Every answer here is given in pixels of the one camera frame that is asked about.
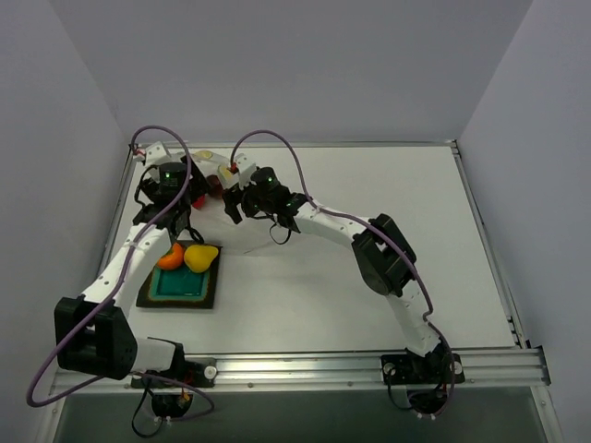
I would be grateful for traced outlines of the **red fake apple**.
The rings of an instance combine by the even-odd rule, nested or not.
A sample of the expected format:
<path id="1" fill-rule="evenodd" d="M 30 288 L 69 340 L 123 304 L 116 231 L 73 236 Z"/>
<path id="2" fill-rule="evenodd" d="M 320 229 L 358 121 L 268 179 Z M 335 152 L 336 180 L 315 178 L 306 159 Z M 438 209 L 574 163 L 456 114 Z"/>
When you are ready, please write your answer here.
<path id="1" fill-rule="evenodd" d="M 203 206 L 205 205 L 207 200 L 207 196 L 206 195 L 202 195 L 200 197 L 198 197 L 193 203 L 192 203 L 192 207 L 196 210 L 200 210 L 203 208 Z"/>

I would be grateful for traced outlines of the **dark brown fake fruit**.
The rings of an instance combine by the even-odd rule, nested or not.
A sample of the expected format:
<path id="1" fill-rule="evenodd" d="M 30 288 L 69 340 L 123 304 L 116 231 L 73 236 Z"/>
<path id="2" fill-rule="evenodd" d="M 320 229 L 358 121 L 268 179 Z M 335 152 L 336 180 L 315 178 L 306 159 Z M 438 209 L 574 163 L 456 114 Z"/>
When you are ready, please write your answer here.
<path id="1" fill-rule="evenodd" d="M 208 195 L 214 199 L 222 199 L 223 198 L 223 186 L 222 186 L 219 178 L 216 175 L 211 174 L 211 175 L 207 176 L 206 179 L 207 179 L 207 182 L 210 187 Z"/>

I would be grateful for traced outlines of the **translucent white plastic bag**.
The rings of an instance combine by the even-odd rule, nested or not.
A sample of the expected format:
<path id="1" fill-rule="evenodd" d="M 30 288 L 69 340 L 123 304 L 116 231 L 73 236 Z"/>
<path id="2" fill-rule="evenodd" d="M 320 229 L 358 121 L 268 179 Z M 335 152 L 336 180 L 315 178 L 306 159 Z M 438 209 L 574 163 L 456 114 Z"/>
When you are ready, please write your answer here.
<path id="1" fill-rule="evenodd" d="M 189 153 L 188 156 L 184 155 L 181 162 L 191 167 L 189 191 L 193 197 L 208 196 L 210 187 L 206 177 L 211 174 L 219 178 L 223 186 L 223 194 L 239 188 L 233 180 L 230 160 L 221 154 L 211 150 L 198 150 Z"/>

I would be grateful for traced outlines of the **orange fake persimmon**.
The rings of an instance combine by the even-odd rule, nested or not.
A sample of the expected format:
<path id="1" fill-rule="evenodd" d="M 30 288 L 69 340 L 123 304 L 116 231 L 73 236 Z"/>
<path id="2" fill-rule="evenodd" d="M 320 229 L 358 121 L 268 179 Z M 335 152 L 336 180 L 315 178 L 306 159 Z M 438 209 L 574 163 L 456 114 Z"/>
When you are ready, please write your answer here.
<path id="1" fill-rule="evenodd" d="M 184 264 L 184 254 L 184 247 L 174 243 L 170 250 L 157 261 L 156 267 L 165 271 L 178 269 Z"/>

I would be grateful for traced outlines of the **yellow fake pear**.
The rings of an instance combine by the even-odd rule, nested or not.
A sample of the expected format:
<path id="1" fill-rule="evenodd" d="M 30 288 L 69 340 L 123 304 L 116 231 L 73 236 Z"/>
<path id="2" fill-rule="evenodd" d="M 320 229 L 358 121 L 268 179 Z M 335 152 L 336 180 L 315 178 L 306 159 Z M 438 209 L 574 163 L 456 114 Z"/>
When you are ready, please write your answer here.
<path id="1" fill-rule="evenodd" d="M 206 272 L 218 257 L 219 249 L 213 245 L 191 245 L 184 253 L 184 262 L 194 273 Z"/>

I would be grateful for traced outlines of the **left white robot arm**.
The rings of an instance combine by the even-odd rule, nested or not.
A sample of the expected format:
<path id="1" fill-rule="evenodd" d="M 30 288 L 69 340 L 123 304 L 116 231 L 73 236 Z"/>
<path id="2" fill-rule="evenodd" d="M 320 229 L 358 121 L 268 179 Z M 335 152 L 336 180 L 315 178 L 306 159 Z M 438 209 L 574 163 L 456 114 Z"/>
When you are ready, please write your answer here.
<path id="1" fill-rule="evenodd" d="M 199 179 L 201 193 L 208 183 L 187 155 L 155 170 L 159 178 L 151 186 L 151 204 L 136 216 L 121 248 L 80 296 L 64 297 L 55 307 L 56 358 L 62 369 L 116 380 L 151 371 L 166 387 L 185 379 L 182 344 L 139 338 L 127 317 L 158 260 L 188 227 L 192 178 Z"/>

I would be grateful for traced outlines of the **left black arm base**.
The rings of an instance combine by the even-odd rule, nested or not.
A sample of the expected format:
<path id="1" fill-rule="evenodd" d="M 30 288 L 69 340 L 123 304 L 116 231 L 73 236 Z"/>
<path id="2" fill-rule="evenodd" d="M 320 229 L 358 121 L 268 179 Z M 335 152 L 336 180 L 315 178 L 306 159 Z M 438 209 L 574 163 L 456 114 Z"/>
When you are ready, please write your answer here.
<path id="1" fill-rule="evenodd" d="M 183 361 L 165 371 L 135 370 L 131 375 L 147 390 L 153 415 L 166 423 L 194 420 L 216 409 L 211 396 L 203 391 L 215 385 L 215 359 Z"/>

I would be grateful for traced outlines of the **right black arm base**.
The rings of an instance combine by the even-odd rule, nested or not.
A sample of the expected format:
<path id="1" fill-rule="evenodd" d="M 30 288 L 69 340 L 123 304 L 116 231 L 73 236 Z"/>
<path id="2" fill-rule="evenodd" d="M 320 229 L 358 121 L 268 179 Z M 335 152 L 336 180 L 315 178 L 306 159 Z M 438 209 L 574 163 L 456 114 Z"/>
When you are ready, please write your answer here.
<path id="1" fill-rule="evenodd" d="M 434 420 L 441 415 L 455 387 L 465 383 L 464 367 L 458 354 L 384 354 L 380 357 L 382 381 L 392 405 L 418 418 Z"/>

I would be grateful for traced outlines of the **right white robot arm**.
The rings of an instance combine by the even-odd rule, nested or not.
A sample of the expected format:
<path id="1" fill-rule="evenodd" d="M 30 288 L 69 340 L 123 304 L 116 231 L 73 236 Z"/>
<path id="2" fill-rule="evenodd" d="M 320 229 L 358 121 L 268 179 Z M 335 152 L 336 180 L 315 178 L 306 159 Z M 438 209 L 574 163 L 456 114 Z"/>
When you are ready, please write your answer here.
<path id="1" fill-rule="evenodd" d="M 264 214 L 289 232 L 316 235 L 351 250 L 363 282 L 388 301 L 402 330 L 410 369 L 429 381 L 450 363 L 451 351 L 428 321 L 433 305 L 418 302 L 424 284 L 417 276 L 416 255 L 393 219 L 385 214 L 358 218 L 327 208 L 306 193 L 296 193 L 278 180 L 271 167 L 244 171 L 234 163 L 218 168 L 224 211 L 234 223 Z"/>

